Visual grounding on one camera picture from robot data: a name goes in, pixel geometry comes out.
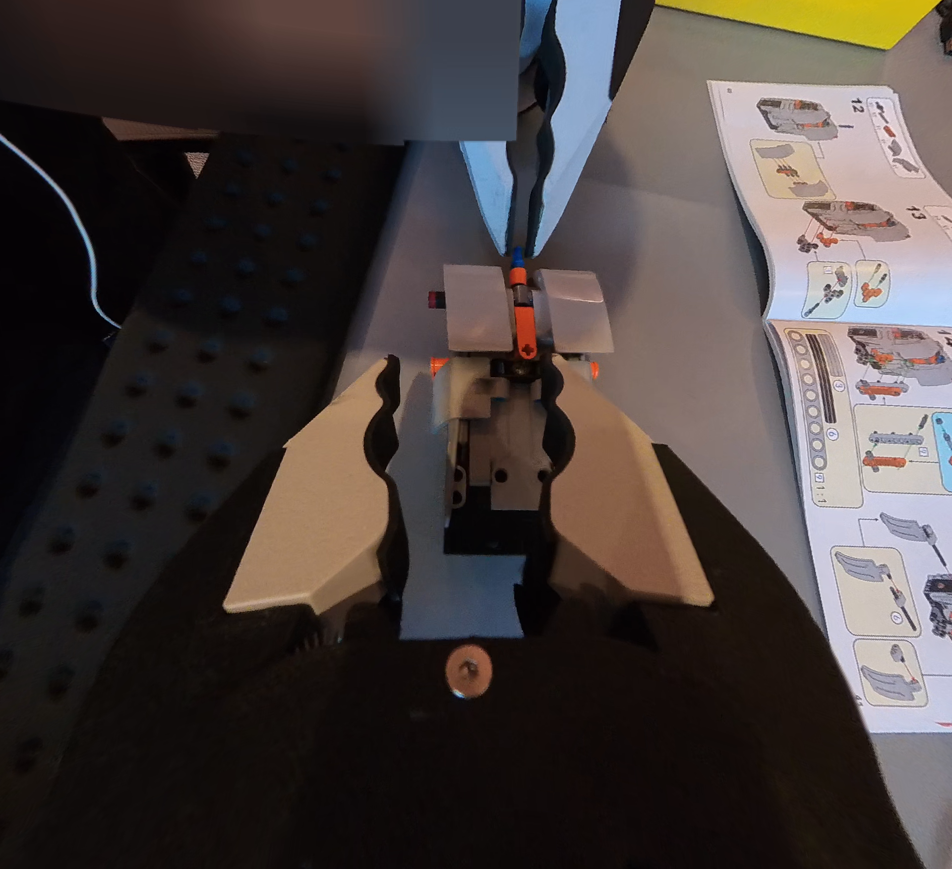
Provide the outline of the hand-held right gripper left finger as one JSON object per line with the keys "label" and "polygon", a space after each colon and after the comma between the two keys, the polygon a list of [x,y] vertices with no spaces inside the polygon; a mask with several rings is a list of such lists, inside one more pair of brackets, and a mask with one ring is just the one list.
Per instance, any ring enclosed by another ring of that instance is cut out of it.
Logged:
{"label": "hand-held right gripper left finger", "polygon": [[229,613],[353,601],[400,613],[409,545],[387,466],[398,448],[400,362],[372,365],[296,433],[225,597]]}

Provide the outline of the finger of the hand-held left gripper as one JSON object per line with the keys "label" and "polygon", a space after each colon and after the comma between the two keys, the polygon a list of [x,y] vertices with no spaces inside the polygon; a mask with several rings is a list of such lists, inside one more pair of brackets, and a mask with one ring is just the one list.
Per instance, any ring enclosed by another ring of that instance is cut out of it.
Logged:
{"label": "finger of the hand-held left gripper", "polygon": [[562,217],[611,106],[622,0],[552,0],[537,54],[546,81],[530,192],[527,250],[538,256]]}
{"label": "finger of the hand-held left gripper", "polygon": [[482,220],[501,255],[506,255],[514,225],[515,178],[505,141],[461,141]]}

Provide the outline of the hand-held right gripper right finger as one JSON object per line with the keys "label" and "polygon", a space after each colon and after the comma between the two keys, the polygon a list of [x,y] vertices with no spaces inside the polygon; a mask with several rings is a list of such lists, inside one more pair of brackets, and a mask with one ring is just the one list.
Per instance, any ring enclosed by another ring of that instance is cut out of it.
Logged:
{"label": "hand-held right gripper right finger", "polygon": [[632,601],[708,607],[704,568],[649,436],[599,393],[589,364],[554,354],[541,370],[541,546],[527,554],[521,625],[539,635],[561,606],[623,626]]}

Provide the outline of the grey curved block piece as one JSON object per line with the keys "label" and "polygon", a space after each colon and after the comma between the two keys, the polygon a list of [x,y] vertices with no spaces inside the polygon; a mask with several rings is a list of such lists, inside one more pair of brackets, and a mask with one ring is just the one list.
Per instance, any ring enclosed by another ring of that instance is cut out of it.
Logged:
{"label": "grey curved block piece", "polygon": [[[540,268],[532,291],[537,339],[562,354],[614,350],[601,286],[587,270]],[[502,268],[444,267],[447,347],[452,352],[503,352],[516,337],[512,291]]]}

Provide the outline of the grey toy robot assembly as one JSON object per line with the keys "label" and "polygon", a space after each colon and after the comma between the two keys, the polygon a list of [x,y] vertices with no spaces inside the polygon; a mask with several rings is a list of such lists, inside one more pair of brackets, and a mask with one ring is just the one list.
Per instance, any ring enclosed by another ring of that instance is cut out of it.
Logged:
{"label": "grey toy robot assembly", "polygon": [[[562,354],[537,339],[534,272],[520,247],[503,271],[513,296],[512,349],[448,350],[431,360],[432,426],[446,435],[446,555],[524,556],[540,544],[541,487],[552,470],[542,447],[543,359],[561,354],[588,363],[590,380],[598,375],[595,354]],[[446,312],[445,290],[431,292],[429,306]]]}

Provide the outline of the open instruction booklet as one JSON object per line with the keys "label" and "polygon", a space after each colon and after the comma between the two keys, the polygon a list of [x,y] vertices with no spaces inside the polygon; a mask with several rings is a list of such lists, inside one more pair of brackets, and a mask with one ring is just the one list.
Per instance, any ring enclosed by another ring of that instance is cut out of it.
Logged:
{"label": "open instruction booklet", "polygon": [[951,728],[951,202],[887,87],[710,81],[768,260],[827,635],[872,732]]}

